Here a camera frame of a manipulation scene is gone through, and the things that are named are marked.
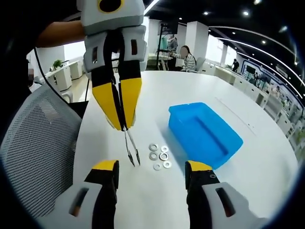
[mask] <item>dark hair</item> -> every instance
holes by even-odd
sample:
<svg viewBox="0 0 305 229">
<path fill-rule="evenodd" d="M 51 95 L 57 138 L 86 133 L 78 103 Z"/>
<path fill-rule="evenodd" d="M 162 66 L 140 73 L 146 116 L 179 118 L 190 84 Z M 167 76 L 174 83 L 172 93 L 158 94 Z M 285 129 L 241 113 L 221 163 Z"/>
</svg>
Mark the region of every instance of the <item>dark hair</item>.
<svg viewBox="0 0 305 229">
<path fill-rule="evenodd" d="M 190 51 L 190 48 L 189 48 L 189 46 L 187 46 L 187 45 L 184 45 L 184 46 L 182 46 L 181 48 L 186 48 L 186 50 L 187 50 L 187 52 L 194 58 L 194 60 L 195 60 L 195 64 L 197 65 L 197 61 L 196 61 L 196 58 L 191 54 L 191 51 Z"/>
</svg>

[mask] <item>striped shirt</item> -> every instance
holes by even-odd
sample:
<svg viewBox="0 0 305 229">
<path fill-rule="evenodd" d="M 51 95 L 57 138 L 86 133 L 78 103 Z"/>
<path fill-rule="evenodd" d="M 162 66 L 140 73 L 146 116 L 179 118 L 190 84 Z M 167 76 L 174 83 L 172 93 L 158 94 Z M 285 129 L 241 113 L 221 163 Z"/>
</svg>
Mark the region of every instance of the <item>striped shirt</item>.
<svg viewBox="0 0 305 229">
<path fill-rule="evenodd" d="M 168 49 L 172 52 L 176 52 L 178 47 L 178 41 L 177 38 L 173 38 L 170 41 L 168 41 Z"/>
<path fill-rule="evenodd" d="M 188 54 L 185 58 L 182 58 L 180 54 L 172 53 L 172 56 L 175 58 L 184 60 L 184 64 L 185 64 L 184 69 L 185 70 L 196 71 L 196 61 L 195 61 L 195 57 L 193 57 L 193 55 Z"/>
</svg>

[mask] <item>blue plastic tub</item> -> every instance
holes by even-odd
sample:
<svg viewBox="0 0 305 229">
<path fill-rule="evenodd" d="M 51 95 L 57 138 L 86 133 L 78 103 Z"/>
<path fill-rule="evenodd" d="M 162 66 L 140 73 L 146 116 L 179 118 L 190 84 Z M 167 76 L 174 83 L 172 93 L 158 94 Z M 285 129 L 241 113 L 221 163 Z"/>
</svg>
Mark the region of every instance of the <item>blue plastic tub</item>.
<svg viewBox="0 0 305 229">
<path fill-rule="evenodd" d="M 171 106 L 169 111 L 169 128 L 190 160 L 217 169 L 243 145 L 240 136 L 204 103 Z"/>
</svg>

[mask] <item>mesh chair back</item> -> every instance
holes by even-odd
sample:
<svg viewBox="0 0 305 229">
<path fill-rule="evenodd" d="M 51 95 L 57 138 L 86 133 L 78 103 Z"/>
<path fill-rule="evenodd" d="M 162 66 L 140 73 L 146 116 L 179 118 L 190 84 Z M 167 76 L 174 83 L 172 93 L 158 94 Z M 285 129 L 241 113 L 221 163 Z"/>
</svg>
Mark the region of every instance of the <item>mesh chair back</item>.
<svg viewBox="0 0 305 229">
<path fill-rule="evenodd" d="M 203 67 L 203 63 L 205 62 L 205 58 L 199 57 L 197 59 L 197 64 L 196 64 L 196 71 L 200 72 Z"/>
<path fill-rule="evenodd" d="M 45 84 L 25 100 L 5 134 L 1 162 L 34 218 L 49 214 L 72 185 L 80 124 L 81 118 Z"/>
</svg>

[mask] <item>black ceiling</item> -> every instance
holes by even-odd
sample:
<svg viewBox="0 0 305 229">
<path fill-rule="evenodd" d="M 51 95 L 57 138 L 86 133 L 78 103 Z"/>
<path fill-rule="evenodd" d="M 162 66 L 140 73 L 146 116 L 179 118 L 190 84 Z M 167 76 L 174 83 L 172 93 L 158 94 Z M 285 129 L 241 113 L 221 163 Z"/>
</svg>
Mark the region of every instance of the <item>black ceiling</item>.
<svg viewBox="0 0 305 229">
<path fill-rule="evenodd" d="M 153 0 L 143 0 L 145 6 L 148 6 Z M 299 31 L 298 25 L 303 21 L 301 19 L 302 12 L 300 11 L 299 3 L 294 0 L 283 1 L 280 3 L 275 0 L 262 0 L 259 4 L 254 5 L 254 0 L 160 0 L 147 14 L 152 19 L 162 21 L 177 20 L 182 23 L 191 21 L 199 21 L 207 26 L 228 26 L 254 31 L 270 37 L 282 45 L 286 46 L 293 53 L 298 48 L 297 66 L 294 65 L 295 55 L 290 51 L 260 35 L 253 33 L 225 28 L 210 28 L 211 35 L 215 37 L 229 38 L 231 40 L 247 43 L 259 49 L 262 49 L 276 58 L 280 59 L 288 65 L 297 75 L 303 76 L 303 61 L 301 60 L 301 51 L 303 43 L 296 43 L 296 40 L 302 41 L 301 36 L 303 31 Z M 245 17 L 242 12 L 247 10 L 249 16 Z M 283 26 L 288 26 L 288 30 L 279 32 Z M 231 47 L 235 47 L 236 43 L 227 43 Z M 279 62 L 275 59 L 263 54 L 260 51 L 240 45 L 242 48 L 237 49 L 238 52 L 246 53 L 253 58 L 267 64 L 275 69 Z M 298 78 L 288 69 L 286 72 L 291 80 L 292 85 L 303 95 L 305 87 L 301 85 Z"/>
</svg>

